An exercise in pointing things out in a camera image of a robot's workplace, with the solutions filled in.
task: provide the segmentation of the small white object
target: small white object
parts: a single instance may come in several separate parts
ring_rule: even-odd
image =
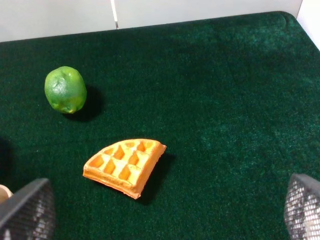
[[[0,185],[0,204],[10,198],[12,195],[13,193],[6,186]]]

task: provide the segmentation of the plastic waffle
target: plastic waffle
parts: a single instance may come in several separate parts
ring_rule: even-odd
[[[166,148],[151,139],[119,141],[92,156],[83,176],[137,199]]]
[[[291,176],[284,221],[292,240],[320,240],[320,182],[305,174]]]

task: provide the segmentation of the green felt surface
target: green felt surface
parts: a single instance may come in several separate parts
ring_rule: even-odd
[[[84,109],[46,75],[82,74]],[[49,178],[57,240],[289,239],[292,173],[320,179],[320,53],[284,12],[0,43],[0,184]],[[82,176],[103,147],[167,146],[138,200]]]

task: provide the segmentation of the waffle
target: waffle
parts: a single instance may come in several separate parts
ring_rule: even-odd
[[[137,199],[166,148],[151,139],[116,142],[85,163],[83,176]]]

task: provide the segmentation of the lime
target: lime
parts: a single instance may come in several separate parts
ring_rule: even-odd
[[[44,92],[51,107],[64,114],[79,111],[87,99],[84,79],[70,66],[51,71],[45,78]]]

